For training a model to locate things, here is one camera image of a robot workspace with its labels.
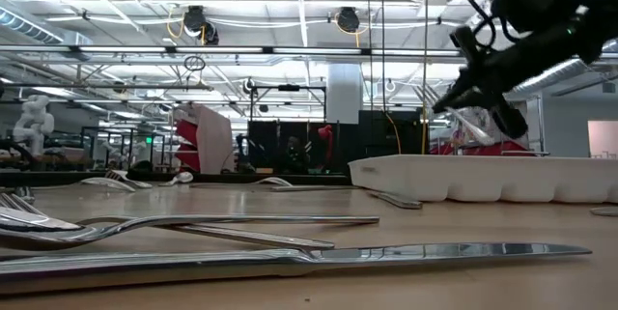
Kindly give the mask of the silver ventilation duct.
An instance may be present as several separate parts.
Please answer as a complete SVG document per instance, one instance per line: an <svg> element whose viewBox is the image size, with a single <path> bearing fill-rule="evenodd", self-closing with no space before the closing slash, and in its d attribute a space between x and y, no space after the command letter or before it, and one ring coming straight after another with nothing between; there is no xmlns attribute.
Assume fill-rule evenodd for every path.
<svg viewBox="0 0 618 310"><path fill-rule="evenodd" d="M506 98L564 97L605 83L618 84L618 54L593 65L569 60L524 81L507 93Z"/></svg>
<svg viewBox="0 0 618 310"><path fill-rule="evenodd" d="M63 39L26 18L0 7L0 25L45 44L60 44Z"/></svg>

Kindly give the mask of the black framed enclosure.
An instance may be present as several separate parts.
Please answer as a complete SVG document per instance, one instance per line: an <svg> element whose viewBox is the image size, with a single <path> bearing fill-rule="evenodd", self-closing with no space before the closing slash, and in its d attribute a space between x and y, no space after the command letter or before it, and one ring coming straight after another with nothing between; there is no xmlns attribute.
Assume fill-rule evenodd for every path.
<svg viewBox="0 0 618 310"><path fill-rule="evenodd" d="M153 143L146 144L146 137L152 137ZM91 170L128 170L144 161L147 169L154 170L165 165L167 141L163 133L136 125L83 127L80 132L80 146Z"/></svg>

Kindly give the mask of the person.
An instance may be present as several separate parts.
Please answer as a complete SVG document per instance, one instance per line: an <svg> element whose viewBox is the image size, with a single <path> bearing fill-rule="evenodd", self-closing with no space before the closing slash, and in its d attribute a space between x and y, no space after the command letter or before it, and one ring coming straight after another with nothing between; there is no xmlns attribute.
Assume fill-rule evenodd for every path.
<svg viewBox="0 0 618 310"><path fill-rule="evenodd" d="M304 147L298 138L290 136L287 142L285 160L290 170L300 171L305 165Z"/></svg>

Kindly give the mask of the white robot figure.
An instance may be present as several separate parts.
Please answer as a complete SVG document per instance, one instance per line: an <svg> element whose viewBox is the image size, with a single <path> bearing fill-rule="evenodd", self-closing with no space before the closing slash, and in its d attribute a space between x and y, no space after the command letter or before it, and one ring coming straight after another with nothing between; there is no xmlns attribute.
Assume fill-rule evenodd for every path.
<svg viewBox="0 0 618 310"><path fill-rule="evenodd" d="M42 154L44 137L54 130L54 116L46 110L48 104L48 96L30 96L21 104L21 115L14 125L14 141L29 141L32 156Z"/></svg>

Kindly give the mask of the black partition wall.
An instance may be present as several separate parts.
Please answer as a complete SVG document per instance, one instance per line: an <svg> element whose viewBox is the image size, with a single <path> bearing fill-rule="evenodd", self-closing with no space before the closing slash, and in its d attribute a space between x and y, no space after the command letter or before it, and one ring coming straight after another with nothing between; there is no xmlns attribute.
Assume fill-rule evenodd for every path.
<svg viewBox="0 0 618 310"><path fill-rule="evenodd" d="M324 165L326 143L318 129L332 125L333 154ZM357 124L324 122L252 121L249 123L245 159L256 169L270 169L275 174L317 175L348 174L349 163L383 155L419 155L422 150L420 110L361 110ZM294 136L304 147L305 165L290 170L285 155L288 138Z"/></svg>

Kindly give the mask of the white square column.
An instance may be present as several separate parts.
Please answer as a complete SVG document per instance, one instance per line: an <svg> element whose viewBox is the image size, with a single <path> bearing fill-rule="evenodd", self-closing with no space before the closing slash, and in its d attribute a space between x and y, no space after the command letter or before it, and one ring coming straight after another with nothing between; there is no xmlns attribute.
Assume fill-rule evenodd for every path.
<svg viewBox="0 0 618 310"><path fill-rule="evenodd" d="M358 64L332 64L326 84L326 121L357 124L362 109L362 72Z"/></svg>

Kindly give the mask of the red storage bins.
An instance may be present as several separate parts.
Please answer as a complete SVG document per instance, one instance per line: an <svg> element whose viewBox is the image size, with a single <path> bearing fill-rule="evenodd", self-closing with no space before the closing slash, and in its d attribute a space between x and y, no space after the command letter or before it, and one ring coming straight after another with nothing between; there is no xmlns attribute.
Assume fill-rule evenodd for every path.
<svg viewBox="0 0 618 310"><path fill-rule="evenodd" d="M463 145L458 148L458 151L462 155L491 156L491 155L502 155L503 152L516 152L521 155L523 152L527 152L528 149L514 141L504 141L504 142L498 142L491 146ZM455 150L454 150L454 146L452 143L444 142L444 143L439 144L438 146L432 147L429 150L429 154L430 155L454 155Z"/></svg>

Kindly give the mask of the white and red panel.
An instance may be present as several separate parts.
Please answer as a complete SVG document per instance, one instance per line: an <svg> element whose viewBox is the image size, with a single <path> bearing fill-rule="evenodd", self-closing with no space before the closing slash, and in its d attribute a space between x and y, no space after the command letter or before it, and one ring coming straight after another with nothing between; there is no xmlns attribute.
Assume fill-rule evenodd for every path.
<svg viewBox="0 0 618 310"><path fill-rule="evenodd" d="M184 168L219 175L234 166L231 121L203 104L182 104L173 112L175 134L183 141L174 152Z"/></svg>

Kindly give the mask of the metal shelf rack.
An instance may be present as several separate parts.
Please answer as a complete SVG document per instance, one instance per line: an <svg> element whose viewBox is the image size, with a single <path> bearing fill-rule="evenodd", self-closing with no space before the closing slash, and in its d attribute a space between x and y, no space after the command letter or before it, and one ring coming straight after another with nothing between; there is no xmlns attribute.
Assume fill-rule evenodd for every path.
<svg viewBox="0 0 618 310"><path fill-rule="evenodd" d="M543 125L542 102L540 98L529 100L512 100L511 104L518 109L527 123L527 132L520 138L513 139L504 134L497 123L488 117L485 131L494 139L495 143L514 141L528 149L521 155L516 152L503 152L501 156L549 156L545 146L545 131Z"/></svg>

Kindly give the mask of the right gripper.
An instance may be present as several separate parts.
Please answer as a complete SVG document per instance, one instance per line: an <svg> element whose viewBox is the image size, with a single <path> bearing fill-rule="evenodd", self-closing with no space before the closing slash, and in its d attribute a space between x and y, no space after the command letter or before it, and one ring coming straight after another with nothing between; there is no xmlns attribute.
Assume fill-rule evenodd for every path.
<svg viewBox="0 0 618 310"><path fill-rule="evenodd" d="M454 40L467 65L460 68L458 79L434 103L433 111L485 108L504 134L513 139L522 137L527 132L527 123L504 95L557 64L576 55L583 57L585 28L580 19L556 23L490 53L477 48L470 29L457 30Z"/></svg>

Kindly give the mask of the black metal stand frame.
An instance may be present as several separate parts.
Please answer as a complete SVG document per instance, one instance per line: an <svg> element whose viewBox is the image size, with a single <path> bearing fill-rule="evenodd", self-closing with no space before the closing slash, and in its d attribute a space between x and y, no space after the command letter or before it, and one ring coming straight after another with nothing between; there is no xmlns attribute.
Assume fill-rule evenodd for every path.
<svg viewBox="0 0 618 310"><path fill-rule="evenodd" d="M282 106L304 106L311 107L318 105L322 108L322 121L326 121L326 108L327 108L327 89L320 86L307 86L296 84L279 84L279 85L254 85L258 95L256 97L249 97L249 120L253 121L256 115L256 109L262 105L274 106L275 108L281 108ZM286 94L295 94L299 92L306 92L309 96L308 100L289 99L278 101L266 101L266 96L271 92L279 92Z"/></svg>

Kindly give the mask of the black aluminium rig frame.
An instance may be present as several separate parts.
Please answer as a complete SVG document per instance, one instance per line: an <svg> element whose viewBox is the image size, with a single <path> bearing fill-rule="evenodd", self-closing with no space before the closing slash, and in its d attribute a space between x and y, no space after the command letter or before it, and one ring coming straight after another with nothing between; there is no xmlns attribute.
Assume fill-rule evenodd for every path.
<svg viewBox="0 0 618 310"><path fill-rule="evenodd" d="M103 177L105 172L0 172L0 186L53 186L77 183L92 177ZM169 173L134 173L127 177L141 182L167 182L175 175ZM291 184L299 185L351 185L351 180L344 175L278 175L278 178ZM220 175L194 174L195 183L254 183L267 178L265 174Z"/></svg>

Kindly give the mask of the black rail with light strips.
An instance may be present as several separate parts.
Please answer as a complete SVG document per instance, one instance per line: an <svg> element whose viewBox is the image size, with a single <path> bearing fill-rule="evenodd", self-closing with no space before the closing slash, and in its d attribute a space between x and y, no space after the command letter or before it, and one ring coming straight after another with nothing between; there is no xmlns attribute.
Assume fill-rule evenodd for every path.
<svg viewBox="0 0 618 310"><path fill-rule="evenodd" d="M454 49L370 49L327 47L272 47L272 46L112 46L112 45L27 45L0 44L0 52L54 52L54 53L133 53L133 54L273 54L273 55L335 55L335 56L388 56L416 57L427 55L438 58L456 58L462 54Z"/></svg>

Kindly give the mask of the colourful posters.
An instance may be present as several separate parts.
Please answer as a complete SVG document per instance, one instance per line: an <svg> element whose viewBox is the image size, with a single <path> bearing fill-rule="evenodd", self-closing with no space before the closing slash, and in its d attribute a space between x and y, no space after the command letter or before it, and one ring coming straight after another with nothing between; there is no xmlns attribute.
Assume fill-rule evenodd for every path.
<svg viewBox="0 0 618 310"><path fill-rule="evenodd" d="M465 109L458 110L461 112L471 123L476 125L485 131L486 121L489 115L479 107L468 107ZM471 132L464 127L457 119L454 118L456 122L456 130L454 137L456 140L461 141L463 143L466 142L476 142L478 143L472 136Z"/></svg>

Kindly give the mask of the silver fork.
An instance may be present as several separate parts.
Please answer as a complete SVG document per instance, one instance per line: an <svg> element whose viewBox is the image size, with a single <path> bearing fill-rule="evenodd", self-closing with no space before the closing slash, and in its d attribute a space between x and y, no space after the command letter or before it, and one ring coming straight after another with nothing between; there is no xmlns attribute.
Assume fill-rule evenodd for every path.
<svg viewBox="0 0 618 310"><path fill-rule="evenodd" d="M136 181L136 180L132 180L130 179L128 176L128 171L124 171L124 170L109 170L105 177L115 180L115 181L119 181L122 183L127 183L128 185L137 187L137 188L152 188L153 186L150 183L144 183L144 182L140 182L140 181Z"/></svg>
<svg viewBox="0 0 618 310"><path fill-rule="evenodd" d="M0 207L45 215L13 194L0 193ZM121 224L103 228L85 224L80 224L80 226L82 226L82 229L79 230L51 230L0 217L0 246L28 251L61 250L103 240L139 228L153 228L155 225L152 222L141 223L137 219L131 219ZM332 249L334 247L334 244L329 241L307 240L198 224L163 225L161 228L192 235L277 247L304 249Z"/></svg>
<svg viewBox="0 0 618 310"><path fill-rule="evenodd" d="M484 146L491 146L495 143L494 139L489 136L481 128L471 123L461 112L451 107L446 107L446 111L449 112L455 119L457 119L464 127L466 127L472 134L473 138Z"/></svg>

